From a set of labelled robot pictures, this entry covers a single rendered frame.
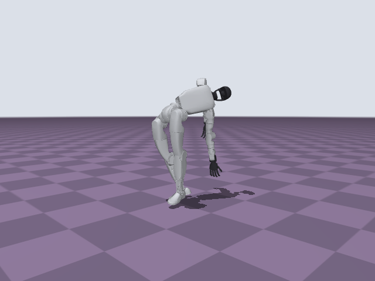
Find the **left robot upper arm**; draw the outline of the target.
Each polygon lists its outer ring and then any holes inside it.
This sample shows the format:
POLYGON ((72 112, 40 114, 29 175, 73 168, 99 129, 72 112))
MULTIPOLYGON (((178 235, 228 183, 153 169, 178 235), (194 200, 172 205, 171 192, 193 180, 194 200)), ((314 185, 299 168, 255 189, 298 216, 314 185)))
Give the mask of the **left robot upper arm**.
POLYGON ((205 78, 198 78, 196 83, 197 83, 197 86, 207 85, 207 81, 205 78))

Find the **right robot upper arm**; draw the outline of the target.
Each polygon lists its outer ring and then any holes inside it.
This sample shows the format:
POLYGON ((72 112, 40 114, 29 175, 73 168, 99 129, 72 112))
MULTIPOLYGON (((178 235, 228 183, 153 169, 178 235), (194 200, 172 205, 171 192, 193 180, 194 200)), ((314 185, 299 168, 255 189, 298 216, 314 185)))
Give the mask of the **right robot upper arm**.
POLYGON ((212 108, 212 109, 206 111, 204 116, 207 119, 206 120, 206 134, 207 133, 211 134, 212 139, 214 139, 216 137, 216 134, 214 132, 212 132, 213 125, 214 125, 214 116, 215 116, 214 109, 212 108))

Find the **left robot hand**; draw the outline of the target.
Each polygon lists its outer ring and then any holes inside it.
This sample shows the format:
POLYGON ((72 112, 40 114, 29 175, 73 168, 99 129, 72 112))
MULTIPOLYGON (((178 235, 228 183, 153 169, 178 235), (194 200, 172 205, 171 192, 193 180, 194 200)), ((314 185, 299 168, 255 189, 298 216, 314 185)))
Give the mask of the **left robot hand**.
MULTIPOLYGON (((206 123, 204 122, 204 127, 203 127, 203 134, 202 134, 202 136, 204 135, 204 137, 203 138, 205 138, 205 136, 206 136, 206 123), (205 132, 205 133, 204 133, 205 132)), ((202 137, 201 136, 201 137, 202 137)))

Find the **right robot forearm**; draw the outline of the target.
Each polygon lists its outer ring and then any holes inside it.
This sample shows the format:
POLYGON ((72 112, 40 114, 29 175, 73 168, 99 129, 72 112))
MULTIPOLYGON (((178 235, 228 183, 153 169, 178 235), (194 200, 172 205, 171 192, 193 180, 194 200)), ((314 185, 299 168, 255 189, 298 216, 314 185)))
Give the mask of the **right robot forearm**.
POLYGON ((214 160, 214 156, 215 156, 215 149, 214 149, 214 141, 212 140, 212 136, 211 134, 207 133, 206 134, 206 145, 207 145, 207 148, 208 148, 208 154, 209 154, 209 159, 210 160, 214 160))

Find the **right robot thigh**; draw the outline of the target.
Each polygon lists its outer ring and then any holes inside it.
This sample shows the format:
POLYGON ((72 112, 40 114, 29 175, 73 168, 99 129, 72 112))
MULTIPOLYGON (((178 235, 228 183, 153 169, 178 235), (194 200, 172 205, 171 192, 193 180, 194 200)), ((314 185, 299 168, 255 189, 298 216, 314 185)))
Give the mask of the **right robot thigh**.
POLYGON ((156 145, 156 148, 160 155, 168 162, 169 164, 173 165, 173 152, 168 151, 168 139, 167 134, 163 131, 166 128, 168 123, 161 122, 159 116, 157 116, 152 121, 152 135, 156 145))

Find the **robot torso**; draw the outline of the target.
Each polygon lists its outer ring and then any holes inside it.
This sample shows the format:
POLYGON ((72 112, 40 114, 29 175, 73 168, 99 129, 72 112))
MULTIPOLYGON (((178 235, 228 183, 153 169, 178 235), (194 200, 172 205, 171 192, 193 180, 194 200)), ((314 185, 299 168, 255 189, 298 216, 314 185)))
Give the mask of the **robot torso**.
POLYGON ((208 111, 214 108, 215 103, 211 89, 208 85, 201 85, 184 91, 175 99, 176 103, 170 103, 160 113, 160 120, 169 123, 172 109, 179 108, 187 112, 188 115, 208 111))

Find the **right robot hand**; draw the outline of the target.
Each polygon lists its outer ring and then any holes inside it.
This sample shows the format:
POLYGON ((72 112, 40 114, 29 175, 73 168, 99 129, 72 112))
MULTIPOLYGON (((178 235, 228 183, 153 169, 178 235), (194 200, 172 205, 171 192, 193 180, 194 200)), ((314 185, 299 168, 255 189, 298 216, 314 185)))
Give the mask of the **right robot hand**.
POLYGON ((217 177, 217 175, 220 176, 217 169, 219 169, 222 172, 221 168, 218 167, 216 161, 217 160, 216 160, 216 155, 215 155, 214 160, 210 160, 210 162, 211 162, 211 164, 210 164, 210 175, 211 176, 213 175, 213 177, 215 177, 215 176, 217 177), (217 174, 216 174, 216 172, 217 172, 217 174))

